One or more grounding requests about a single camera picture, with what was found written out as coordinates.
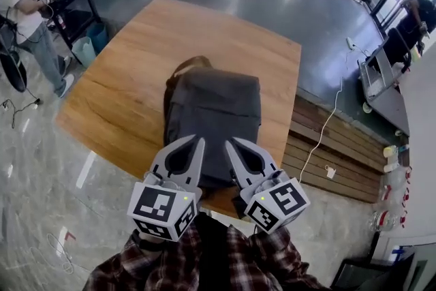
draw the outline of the gray concrete floor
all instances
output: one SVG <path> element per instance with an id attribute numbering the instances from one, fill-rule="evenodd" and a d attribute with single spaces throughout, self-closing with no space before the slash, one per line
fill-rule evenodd
<path id="1" fill-rule="evenodd" d="M 119 29 L 152 0 L 95 0 L 102 17 Z M 357 81 L 361 52 L 347 54 L 346 37 L 372 52 L 382 41 L 364 6 L 352 0 L 181 0 L 219 10 L 270 29 L 302 45 L 298 94 L 327 108 L 344 77 L 338 110 L 368 133 L 394 142 L 395 128 L 374 112 L 363 113 Z"/>

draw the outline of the man in white t-shirt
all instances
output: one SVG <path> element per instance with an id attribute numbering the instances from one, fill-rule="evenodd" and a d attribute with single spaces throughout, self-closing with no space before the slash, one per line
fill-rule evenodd
<path id="1" fill-rule="evenodd" d="M 63 97 L 73 84 L 74 76 L 62 77 L 53 40 L 39 13 L 45 6 L 41 0 L 0 0 L 0 15 L 16 24 L 18 46 L 32 53 L 45 77 L 53 84 L 54 92 Z"/>

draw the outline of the desk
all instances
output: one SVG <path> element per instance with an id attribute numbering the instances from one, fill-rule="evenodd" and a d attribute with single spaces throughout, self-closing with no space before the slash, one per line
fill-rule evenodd
<path id="1" fill-rule="evenodd" d="M 93 0 L 85 1 L 87 9 L 73 11 L 68 9 L 68 7 L 77 2 L 77 0 L 55 0 L 50 3 L 53 9 L 52 21 L 69 49 L 73 47 L 73 43 L 93 22 L 102 21 L 95 9 Z M 66 28 L 63 28 L 59 22 L 58 16 L 62 16 Z"/>
<path id="2" fill-rule="evenodd" d="M 154 0 L 104 48 L 66 99 L 57 123 L 88 148 L 142 178 L 162 148 L 166 81 L 186 59 L 258 76 L 258 144 L 281 164 L 294 109 L 301 47 L 264 28 L 204 7 Z M 234 216 L 234 188 L 204 206 Z"/>

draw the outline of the brown leather strap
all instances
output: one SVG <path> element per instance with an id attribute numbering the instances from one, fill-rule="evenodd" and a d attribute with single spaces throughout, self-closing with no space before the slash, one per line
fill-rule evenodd
<path id="1" fill-rule="evenodd" d="M 189 66 L 192 67 L 212 67 L 211 62 L 204 56 L 195 56 L 192 57 L 188 60 L 186 60 L 185 62 L 181 63 L 176 70 L 174 71 L 174 73 L 171 75 L 170 80 L 175 77 L 176 75 L 178 75 L 178 73 L 182 70 L 184 70 L 185 68 L 188 68 Z"/>

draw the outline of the table leg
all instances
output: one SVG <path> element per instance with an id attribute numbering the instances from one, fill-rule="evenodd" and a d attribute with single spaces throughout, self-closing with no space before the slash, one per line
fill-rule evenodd
<path id="1" fill-rule="evenodd" d="M 101 22 L 102 20 L 101 20 L 99 14 L 97 12 L 97 9 L 95 8 L 94 0 L 87 0 L 87 1 L 88 1 L 88 4 L 89 4 L 89 7 L 90 7 L 90 9 L 91 9 L 91 11 L 93 13 L 93 17 L 95 18 L 95 20 L 97 22 Z"/>
<path id="2" fill-rule="evenodd" d="M 62 25 L 59 23 L 57 16 L 53 16 L 52 21 L 56 26 L 57 30 L 59 31 L 59 34 L 61 34 L 63 41 L 67 44 L 68 48 L 71 50 L 73 48 L 73 43 L 71 43 L 71 41 L 69 40 L 68 34 L 65 32 Z"/>

